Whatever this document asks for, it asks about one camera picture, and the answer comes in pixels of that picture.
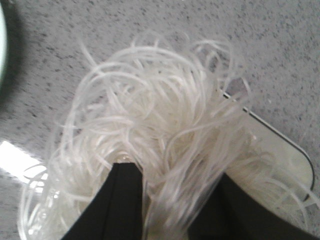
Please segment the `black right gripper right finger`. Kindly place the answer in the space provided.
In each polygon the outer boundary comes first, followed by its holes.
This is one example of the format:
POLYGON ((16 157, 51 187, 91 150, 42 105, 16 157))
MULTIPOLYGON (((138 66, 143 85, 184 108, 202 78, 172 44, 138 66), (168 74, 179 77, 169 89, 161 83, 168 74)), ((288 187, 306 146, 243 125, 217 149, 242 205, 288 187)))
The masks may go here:
POLYGON ((276 216, 223 175, 188 229, 190 240, 315 240, 276 216))

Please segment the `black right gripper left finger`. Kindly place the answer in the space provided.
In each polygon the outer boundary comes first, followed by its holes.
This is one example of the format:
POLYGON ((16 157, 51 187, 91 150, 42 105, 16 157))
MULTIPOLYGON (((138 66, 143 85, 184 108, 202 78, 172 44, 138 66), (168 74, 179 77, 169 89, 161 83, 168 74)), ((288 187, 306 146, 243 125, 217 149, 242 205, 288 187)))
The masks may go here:
POLYGON ((140 240, 143 237, 142 173, 134 163, 115 163, 65 240, 140 240))

